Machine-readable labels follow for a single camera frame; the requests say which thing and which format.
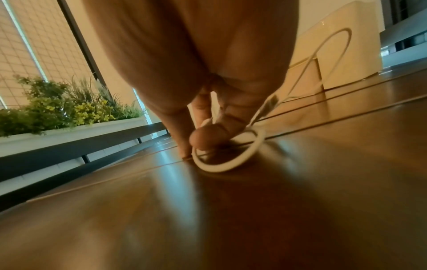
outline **foliage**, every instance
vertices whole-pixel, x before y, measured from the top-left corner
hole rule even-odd
[[[117,95],[91,81],[72,79],[70,84],[44,81],[40,77],[16,76],[28,85],[25,95],[29,105],[20,109],[0,110],[0,137],[22,133],[42,134],[46,130],[71,128],[113,120],[141,117],[143,111],[132,105],[122,105]]]

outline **brown wooden surface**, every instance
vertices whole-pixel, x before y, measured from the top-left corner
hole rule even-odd
[[[293,133],[227,173],[167,140],[3,212],[0,268],[427,269],[426,67],[281,105],[349,93],[261,121]]]

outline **human hand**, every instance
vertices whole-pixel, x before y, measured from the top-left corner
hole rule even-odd
[[[238,135],[283,83],[298,0],[84,0],[121,76],[159,116],[181,155]],[[221,107],[214,125],[210,92]]]

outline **white cable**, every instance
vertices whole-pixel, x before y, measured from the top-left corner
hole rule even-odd
[[[347,34],[348,34],[347,44],[346,44],[343,52],[341,53],[340,57],[338,58],[337,62],[335,63],[335,65],[333,66],[333,68],[331,69],[331,71],[329,72],[329,74],[325,77],[324,80],[320,81],[320,83],[316,85],[316,87],[313,89],[313,91],[315,91],[319,87],[321,87],[323,85],[323,83],[326,80],[328,80],[329,77],[332,75],[332,73],[335,71],[335,69],[337,68],[338,64],[341,62],[342,58],[344,57],[345,53],[347,52],[347,49],[348,49],[348,47],[350,45],[351,36],[352,36],[352,31],[351,31],[350,28],[343,28],[343,29],[340,29],[340,30],[332,33],[331,35],[329,35],[318,46],[318,48],[315,50],[315,52],[308,59],[306,66],[302,70],[301,74],[299,75],[298,79],[296,80],[296,82],[294,83],[294,85],[292,86],[292,88],[290,89],[290,91],[288,92],[288,94],[287,94],[287,96],[286,96],[285,99],[279,101],[278,98],[277,98],[277,96],[274,95],[274,96],[272,96],[269,100],[267,100],[264,103],[264,105],[258,111],[257,116],[251,121],[251,123],[249,124],[249,126],[242,132],[242,133],[252,132],[253,134],[256,135],[256,139],[253,141],[253,143],[251,144],[251,146],[248,149],[246,149],[242,154],[240,154],[235,159],[232,159],[231,161],[228,161],[228,162],[222,163],[222,164],[218,164],[218,165],[209,165],[209,164],[204,163],[202,160],[200,160],[199,156],[197,155],[197,149],[195,149],[193,147],[192,155],[193,155],[194,163],[196,163],[196,165],[200,169],[202,169],[202,170],[204,170],[206,172],[210,172],[210,173],[221,173],[221,172],[225,172],[225,171],[234,169],[234,168],[242,165],[243,163],[245,163],[248,159],[250,159],[258,151],[259,147],[264,142],[265,137],[266,137],[266,131],[262,127],[253,127],[252,126],[254,124],[254,122],[257,121],[257,120],[259,120],[261,117],[264,117],[267,114],[269,114],[271,111],[273,111],[275,108],[277,108],[281,103],[285,102],[286,100],[288,100],[290,98],[299,98],[299,97],[290,97],[290,94],[293,92],[293,90],[297,86],[298,82],[301,80],[302,76],[304,75],[304,73],[306,72],[307,68],[309,67],[310,62],[316,57],[316,55],[319,52],[319,50],[332,37],[334,37],[335,35],[337,35],[337,34],[339,34],[341,32],[347,32]],[[212,118],[206,119],[205,121],[203,121],[203,123],[202,123],[201,126],[204,126],[204,125],[210,123],[211,121],[212,121]]]

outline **grid pattern wall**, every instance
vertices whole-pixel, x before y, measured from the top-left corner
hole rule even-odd
[[[92,75],[56,0],[9,0],[48,80],[70,82]],[[6,7],[0,3],[0,96],[9,108],[27,104],[13,75],[40,76]]]
[[[0,4],[0,97],[11,109],[27,104],[23,87],[13,78],[15,74],[40,76],[6,7]]]

